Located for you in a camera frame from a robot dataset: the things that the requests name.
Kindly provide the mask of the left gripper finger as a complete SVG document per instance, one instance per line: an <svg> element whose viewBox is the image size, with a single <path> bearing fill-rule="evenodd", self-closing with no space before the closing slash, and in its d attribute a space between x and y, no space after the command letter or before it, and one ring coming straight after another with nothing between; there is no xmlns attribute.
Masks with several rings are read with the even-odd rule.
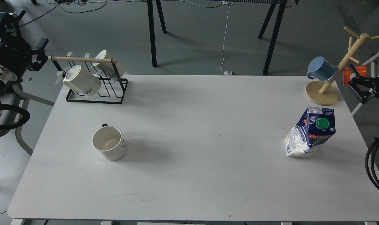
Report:
<svg viewBox="0 0 379 225"><path fill-rule="evenodd" d="M45 54L45 47L48 44L47 38L39 40L35 49L30 50L31 56L37 55L36 59L28 64L29 71L39 71L45 65L48 60L48 56Z"/></svg>
<svg viewBox="0 0 379 225"><path fill-rule="evenodd" d="M26 11L22 9L13 13L0 12L0 35L20 35L18 23L25 13Z"/></svg>

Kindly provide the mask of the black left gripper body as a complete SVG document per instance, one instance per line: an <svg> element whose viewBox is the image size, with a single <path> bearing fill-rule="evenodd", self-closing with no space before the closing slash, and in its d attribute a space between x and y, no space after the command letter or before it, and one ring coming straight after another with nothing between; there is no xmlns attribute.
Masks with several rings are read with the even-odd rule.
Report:
<svg viewBox="0 0 379 225"><path fill-rule="evenodd" d="M0 66L21 78L31 63L31 46L27 43L0 43Z"/></svg>

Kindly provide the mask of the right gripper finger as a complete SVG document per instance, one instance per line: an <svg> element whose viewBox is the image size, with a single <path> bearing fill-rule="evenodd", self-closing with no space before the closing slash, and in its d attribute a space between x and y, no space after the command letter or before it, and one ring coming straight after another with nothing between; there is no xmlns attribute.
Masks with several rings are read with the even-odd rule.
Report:
<svg viewBox="0 0 379 225"><path fill-rule="evenodd" d="M350 81L348 82L349 85L376 85L377 84L377 78L367 77L363 76L363 71L366 69L365 65L362 66L354 66L350 64L348 66L348 70L350 70Z"/></svg>
<svg viewBox="0 0 379 225"><path fill-rule="evenodd" d="M361 90L359 85L362 85L362 86L367 87L367 88L372 88L373 89L373 91L372 91L373 97L379 98L379 94L377 94L374 91L374 88L377 85L377 81L374 81L374 80L352 80L348 83L348 86L354 91L354 95L356 97L358 97L359 102L361 104L367 103L367 101L373 97L371 97L370 91Z"/></svg>

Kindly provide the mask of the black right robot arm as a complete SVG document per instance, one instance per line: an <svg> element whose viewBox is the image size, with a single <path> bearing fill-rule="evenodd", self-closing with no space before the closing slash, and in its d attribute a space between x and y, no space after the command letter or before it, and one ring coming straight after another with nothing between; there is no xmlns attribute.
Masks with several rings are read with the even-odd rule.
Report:
<svg viewBox="0 0 379 225"><path fill-rule="evenodd" d="M359 102L365 104L371 97L379 99L379 76L376 78L361 76L352 64L348 68L351 71L351 80L348 82L348 86L353 90ZM368 147L364 166L369 180L379 191L379 178L376 173L376 155L378 150L379 137L376 137L374 142Z"/></svg>

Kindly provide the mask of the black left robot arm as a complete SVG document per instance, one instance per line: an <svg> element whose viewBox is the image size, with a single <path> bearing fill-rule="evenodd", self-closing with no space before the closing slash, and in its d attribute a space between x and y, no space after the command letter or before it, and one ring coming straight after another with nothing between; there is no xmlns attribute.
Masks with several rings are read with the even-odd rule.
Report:
<svg viewBox="0 0 379 225"><path fill-rule="evenodd" d="M23 9L0 12L0 137L30 119L30 113L19 106L13 85L23 81L27 70L41 70L48 60L45 54L48 39L43 38L36 47L31 47L22 37L18 23L24 15Z"/></svg>

